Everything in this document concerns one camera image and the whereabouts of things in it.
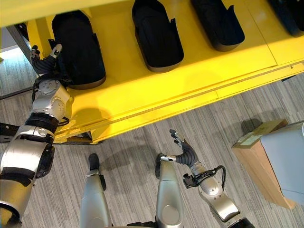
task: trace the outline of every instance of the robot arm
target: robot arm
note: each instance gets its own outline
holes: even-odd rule
[[[254,228],[254,226],[244,217],[236,207],[235,203],[225,194],[225,178],[226,169],[218,166],[213,170],[206,170],[199,162],[194,149],[187,143],[184,137],[180,136],[175,130],[170,130],[174,142],[178,144],[183,154],[178,156],[163,155],[162,160],[177,162],[188,165],[192,175],[184,175],[184,184],[186,188],[198,187],[199,195],[204,199],[211,208],[211,213],[223,228],[246,227]],[[223,180],[219,182],[214,178],[218,170],[223,170]]]
[[[37,70],[35,64],[40,66],[38,73],[43,77],[38,78],[38,91],[30,117],[18,129],[1,157],[0,227],[21,224],[35,180],[47,175],[51,169],[54,133],[65,115],[70,97],[61,83],[52,79],[52,69],[60,50],[61,45],[57,45],[43,60],[37,55],[32,56],[33,67]]]

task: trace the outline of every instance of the yellow table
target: yellow table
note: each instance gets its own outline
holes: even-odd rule
[[[65,8],[74,1],[63,2],[60,11],[76,9]],[[134,35],[133,0],[87,2],[86,6],[107,3],[83,9],[97,34],[107,80],[90,90],[68,89],[70,123],[58,128],[58,143],[84,132],[91,132],[92,143],[97,143],[304,71],[304,37],[290,36],[266,0],[223,1],[226,7],[235,5],[245,33],[245,41],[229,52],[212,48],[189,0],[161,0],[169,18],[176,18],[185,53],[178,68],[162,74],[144,64]],[[37,44],[44,56],[50,53],[48,39],[54,37],[53,17],[28,21],[31,45]]]

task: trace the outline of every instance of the cable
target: cable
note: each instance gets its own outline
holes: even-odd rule
[[[195,180],[196,180],[196,186],[199,186],[204,180],[206,180],[209,177],[213,177],[217,174],[217,172],[222,169],[223,173],[222,173],[222,188],[224,190],[225,188],[225,183],[226,183],[226,168],[222,165],[219,165],[218,167],[212,169],[212,170],[208,170],[205,171],[197,176],[195,176]]]

